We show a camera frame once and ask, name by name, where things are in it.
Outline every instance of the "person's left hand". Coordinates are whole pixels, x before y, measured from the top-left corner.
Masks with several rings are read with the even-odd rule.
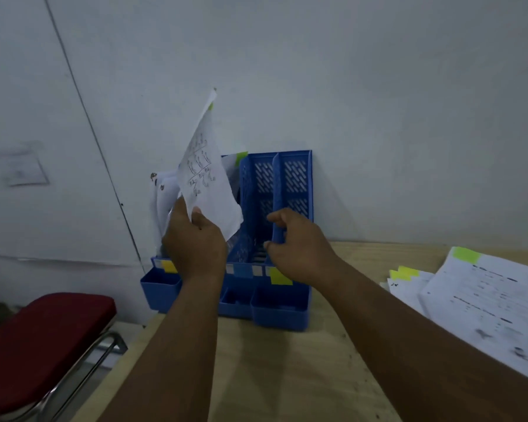
[[[183,281],[223,281],[227,261],[223,234],[197,207],[190,222],[183,197],[172,209],[162,244]]]

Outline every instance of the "white wall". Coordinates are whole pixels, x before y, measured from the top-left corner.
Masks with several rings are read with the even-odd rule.
[[[0,255],[121,266],[0,258],[0,301],[107,294],[122,319],[145,322],[143,270],[45,4],[0,0],[0,152],[27,142],[50,184],[7,188],[0,178]]]
[[[528,0],[50,0],[141,257],[211,87],[332,239],[528,247]]]

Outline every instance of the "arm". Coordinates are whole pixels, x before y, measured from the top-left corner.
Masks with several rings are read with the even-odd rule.
[[[219,228],[200,212],[190,223],[183,198],[163,244],[182,290],[101,421],[207,420],[227,247]]]
[[[280,271],[320,291],[404,422],[528,420],[528,378],[456,338],[341,260],[317,225],[283,209]]]

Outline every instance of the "blue plastic tray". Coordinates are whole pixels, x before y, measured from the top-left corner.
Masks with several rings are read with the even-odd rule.
[[[302,283],[271,282],[275,269],[263,248],[267,240],[284,242],[284,232],[266,220],[268,213],[290,207],[313,220],[311,151],[249,154],[241,160],[240,206],[244,221],[239,240],[227,258],[219,301],[222,316],[252,319],[279,329],[305,330],[309,323],[311,288]],[[151,309],[167,312],[182,282],[165,273],[163,259],[151,258],[153,269],[141,279]]]

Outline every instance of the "table surface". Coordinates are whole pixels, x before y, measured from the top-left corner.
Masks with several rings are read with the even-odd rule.
[[[376,282],[405,265],[436,272],[448,246],[332,242],[336,253]],[[475,249],[528,265],[528,250]],[[399,416],[326,300],[313,291],[304,333],[219,318],[211,421],[399,421]],[[99,418],[164,315],[157,314],[82,405],[73,422]]]

